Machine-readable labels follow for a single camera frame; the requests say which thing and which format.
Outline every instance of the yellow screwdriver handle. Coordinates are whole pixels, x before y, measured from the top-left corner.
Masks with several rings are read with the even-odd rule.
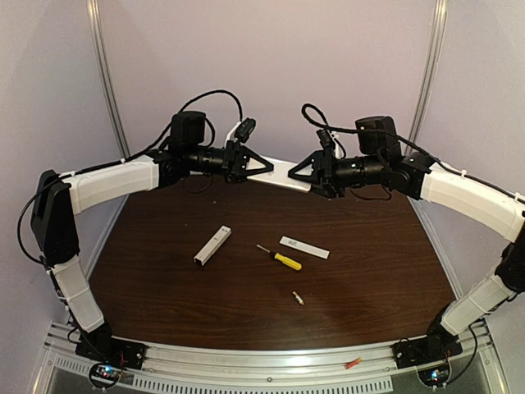
[[[279,260],[284,265],[287,265],[290,268],[293,268],[295,271],[300,271],[303,267],[300,263],[297,263],[296,261],[289,259],[288,257],[283,256],[282,254],[276,253],[276,255],[273,257],[275,260]]]

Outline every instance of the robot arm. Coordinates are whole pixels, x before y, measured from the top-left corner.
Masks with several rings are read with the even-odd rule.
[[[235,125],[224,149],[200,146],[204,118],[201,112],[177,114],[172,119],[169,140],[161,145],[167,145],[167,150],[152,150],[133,161],[101,166],[91,172],[59,176],[48,171],[41,176],[31,227],[57,292],[83,334],[83,343],[77,347],[79,354],[100,360],[101,355],[122,351],[122,344],[116,345],[112,339],[111,329],[104,322],[82,273],[74,216],[119,196],[173,185],[190,172],[222,175],[230,183],[258,181],[329,198],[344,196],[347,187],[383,185],[410,198],[452,208],[509,241],[501,264],[468,295],[445,307],[425,338],[402,342],[394,348],[396,355],[401,354],[396,356],[399,368],[417,364],[420,354],[428,362],[440,360],[445,350],[452,355],[460,353],[458,334],[507,299],[525,291],[525,231],[522,231],[525,204],[464,174],[447,172],[428,156],[420,153],[403,156],[391,118],[356,121],[358,129],[370,131],[368,135],[364,132],[358,135],[363,156],[337,158],[333,137],[328,131],[319,130],[322,150],[299,164],[264,158],[245,147],[243,143],[254,128],[253,120]]]

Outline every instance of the yellow screwdriver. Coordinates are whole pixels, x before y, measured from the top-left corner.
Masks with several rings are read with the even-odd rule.
[[[284,265],[287,265],[290,268],[293,268],[295,271],[300,271],[303,267],[300,263],[297,263],[296,261],[283,256],[282,254],[278,254],[277,252],[272,252],[266,248],[263,248],[261,245],[257,245],[259,249],[264,250],[265,252],[268,252],[275,260],[278,260],[282,262]]]

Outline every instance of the wood grain surface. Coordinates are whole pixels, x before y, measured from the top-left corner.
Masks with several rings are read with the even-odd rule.
[[[208,180],[191,177],[188,189]],[[367,195],[381,194],[369,188]],[[232,234],[205,267],[193,256]],[[289,236],[328,260],[279,245]],[[256,244],[296,259],[296,272]],[[296,350],[421,335],[453,294],[408,200],[323,199],[216,177],[132,195],[91,278],[117,336],[180,346]],[[297,291],[305,306],[292,296]]]

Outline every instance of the white wall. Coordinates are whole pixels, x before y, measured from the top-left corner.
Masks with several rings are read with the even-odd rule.
[[[39,174],[119,157],[99,82],[85,2],[0,2],[0,391],[27,392],[52,319],[53,285],[16,243],[16,220]],[[89,261],[118,202],[78,217]],[[24,241],[38,255],[29,223]]]
[[[307,101],[340,126],[389,114],[408,135],[434,2],[112,0],[100,7],[132,151],[188,99],[223,88],[258,121],[251,148],[300,160],[319,146],[300,114]],[[236,120],[231,100],[206,98],[194,108],[208,113],[222,142]],[[358,153],[355,137],[343,138]]]
[[[443,52],[418,141],[455,167],[525,193],[525,2],[449,2]],[[424,205],[464,291],[505,243],[458,213]],[[523,392],[525,299],[490,319],[513,393]]]

